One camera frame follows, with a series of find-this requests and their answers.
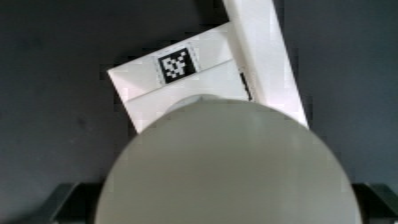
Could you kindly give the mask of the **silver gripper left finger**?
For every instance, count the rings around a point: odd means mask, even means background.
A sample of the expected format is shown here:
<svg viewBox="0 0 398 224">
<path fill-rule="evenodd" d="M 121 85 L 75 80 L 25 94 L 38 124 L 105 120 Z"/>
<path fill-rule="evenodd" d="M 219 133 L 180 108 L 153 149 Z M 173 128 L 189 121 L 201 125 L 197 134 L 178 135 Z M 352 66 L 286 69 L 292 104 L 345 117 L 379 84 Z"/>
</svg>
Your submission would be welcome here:
<svg viewBox="0 0 398 224">
<path fill-rule="evenodd" d="M 39 210 L 30 224 L 94 224 L 102 183 L 62 183 Z"/>
</svg>

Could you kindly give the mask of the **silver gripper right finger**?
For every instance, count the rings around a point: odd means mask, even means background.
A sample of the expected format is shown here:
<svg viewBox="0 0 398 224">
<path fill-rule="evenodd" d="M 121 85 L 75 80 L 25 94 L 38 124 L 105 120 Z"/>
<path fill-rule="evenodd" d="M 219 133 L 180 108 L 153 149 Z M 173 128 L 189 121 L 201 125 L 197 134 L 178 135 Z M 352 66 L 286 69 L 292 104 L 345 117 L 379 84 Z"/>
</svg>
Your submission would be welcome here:
<svg viewBox="0 0 398 224">
<path fill-rule="evenodd" d="M 398 224 L 398 193 L 380 183 L 356 183 L 352 187 L 363 224 Z"/>
</svg>

